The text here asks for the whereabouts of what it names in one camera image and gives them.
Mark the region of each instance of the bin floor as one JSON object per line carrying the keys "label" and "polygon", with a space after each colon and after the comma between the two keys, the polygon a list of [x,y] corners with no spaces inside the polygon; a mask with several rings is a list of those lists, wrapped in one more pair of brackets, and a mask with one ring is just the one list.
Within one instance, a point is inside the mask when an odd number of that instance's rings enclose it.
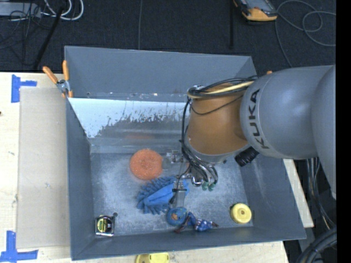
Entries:
{"label": "bin floor", "polygon": [[[165,213],[144,214],[137,209],[136,196],[146,183],[136,178],[129,169],[132,155],[118,153],[92,153],[92,186],[95,217],[118,213],[115,236],[137,235],[171,231]],[[163,170],[161,176],[182,173],[185,164],[175,163]],[[247,202],[239,166],[234,159],[216,166],[218,183],[213,191],[204,191],[189,182],[190,192],[184,206],[197,218],[216,222],[220,228],[236,227],[230,217],[230,207],[237,202]]]}

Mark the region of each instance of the electronic device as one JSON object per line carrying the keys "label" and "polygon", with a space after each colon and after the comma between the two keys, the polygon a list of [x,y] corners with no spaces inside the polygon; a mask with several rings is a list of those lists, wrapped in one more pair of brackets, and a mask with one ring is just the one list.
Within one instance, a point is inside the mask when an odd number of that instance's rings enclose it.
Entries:
{"label": "electronic device", "polygon": [[248,21],[274,21],[278,13],[268,0],[233,0]]}

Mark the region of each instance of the blue tool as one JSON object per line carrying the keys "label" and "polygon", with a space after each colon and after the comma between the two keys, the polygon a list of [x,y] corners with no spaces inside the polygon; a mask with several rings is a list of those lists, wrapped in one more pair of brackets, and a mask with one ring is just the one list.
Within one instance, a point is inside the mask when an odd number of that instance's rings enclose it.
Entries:
{"label": "blue tool", "polygon": [[6,251],[2,251],[0,262],[16,263],[18,260],[33,260],[37,259],[38,250],[17,252],[16,249],[16,233],[12,231],[6,232]]}
{"label": "blue tool", "polygon": [[36,81],[21,81],[21,77],[17,77],[16,75],[12,75],[12,90],[11,90],[11,102],[19,102],[20,101],[20,87],[22,86],[28,87],[36,87]]}
{"label": "blue tool", "polygon": [[[174,195],[173,189],[177,182],[178,179],[175,176],[167,176],[151,180],[141,187],[137,196],[137,208],[144,210],[145,214],[165,213],[169,209],[169,201]],[[184,188],[185,195],[187,195],[189,192],[187,181],[184,179],[180,183],[182,188]]]}

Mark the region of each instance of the yellow device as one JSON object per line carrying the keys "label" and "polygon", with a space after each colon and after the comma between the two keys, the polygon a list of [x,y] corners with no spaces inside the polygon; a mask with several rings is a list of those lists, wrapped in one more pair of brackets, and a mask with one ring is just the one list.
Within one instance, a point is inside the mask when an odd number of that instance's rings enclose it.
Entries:
{"label": "yellow device", "polygon": [[248,21],[274,21],[278,13],[268,0],[233,0]]}
{"label": "yellow device", "polygon": [[169,255],[167,252],[140,254],[135,259],[135,263],[169,263]]}

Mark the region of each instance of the gray cable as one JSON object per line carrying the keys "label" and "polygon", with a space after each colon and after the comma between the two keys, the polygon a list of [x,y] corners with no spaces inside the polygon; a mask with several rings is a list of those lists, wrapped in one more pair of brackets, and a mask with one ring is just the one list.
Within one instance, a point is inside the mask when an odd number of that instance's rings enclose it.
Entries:
{"label": "gray cable", "polygon": [[[312,12],[307,13],[307,14],[303,17],[303,20],[302,20],[302,25],[303,25],[303,27],[302,27],[302,28],[301,28],[301,27],[298,27],[297,25],[295,25],[294,23],[292,23],[291,21],[289,21],[286,17],[284,17],[284,16],[279,12],[279,9],[280,9],[283,5],[285,5],[286,3],[291,3],[291,2],[302,3],[302,4],[305,4],[305,5],[307,5],[308,7],[310,7],[310,8],[313,9]],[[304,2],[304,1],[300,1],[300,0],[287,0],[287,1],[284,1],[284,2],[282,2],[282,3],[277,7],[276,11],[277,11],[277,13],[279,14],[279,16],[280,16],[283,20],[285,20],[288,24],[290,24],[290,25],[293,26],[294,28],[296,28],[296,29],[298,29],[298,30],[300,30],[300,31],[303,31],[313,42],[315,42],[315,43],[317,43],[317,44],[319,44],[319,45],[326,46],[326,47],[335,47],[335,46],[336,46],[335,44],[325,44],[325,43],[318,42],[317,40],[315,40],[314,38],[312,38],[312,37],[310,36],[310,34],[309,34],[309,32],[317,32],[317,31],[319,31],[319,30],[323,27],[323,19],[322,19],[322,17],[321,17],[320,14],[330,14],[330,15],[336,16],[335,13],[326,12],[326,11],[318,11],[318,10],[316,10],[312,5],[310,5],[310,4],[308,4],[308,3]],[[305,27],[305,20],[306,20],[306,18],[307,18],[309,15],[311,15],[311,14],[318,14],[319,19],[320,19],[320,25],[319,25],[319,27],[318,27],[317,29],[314,29],[314,30],[307,30],[306,27]],[[282,46],[282,43],[281,43],[281,40],[280,40],[280,37],[279,37],[279,33],[278,33],[277,22],[275,22],[275,33],[276,33],[276,37],[277,37],[277,39],[278,39],[278,43],[279,43],[280,49],[281,49],[281,51],[282,51],[282,53],[283,53],[283,55],[284,55],[286,61],[288,62],[288,64],[289,64],[290,67],[293,67],[292,64],[290,63],[290,61],[289,61],[289,59],[288,59],[286,53],[285,53],[285,50],[284,50],[283,46]]]}
{"label": "gray cable", "polygon": [[310,13],[308,13],[307,15],[305,15],[305,16],[303,17],[303,20],[302,20],[303,29],[304,29],[306,35],[307,35],[313,42],[315,42],[315,43],[317,43],[317,44],[319,44],[319,45],[322,45],[322,46],[326,46],[326,47],[335,47],[335,46],[336,46],[335,44],[325,44],[325,43],[321,43],[321,42],[317,41],[316,39],[314,39],[314,38],[312,38],[312,37],[310,36],[310,34],[308,33],[309,31],[307,31],[306,28],[305,28],[305,19],[306,19],[309,15],[312,15],[312,14],[328,14],[328,15],[334,15],[334,16],[336,16],[336,14],[331,13],[331,12],[326,12],[326,11],[313,11],[313,12],[310,12]]}

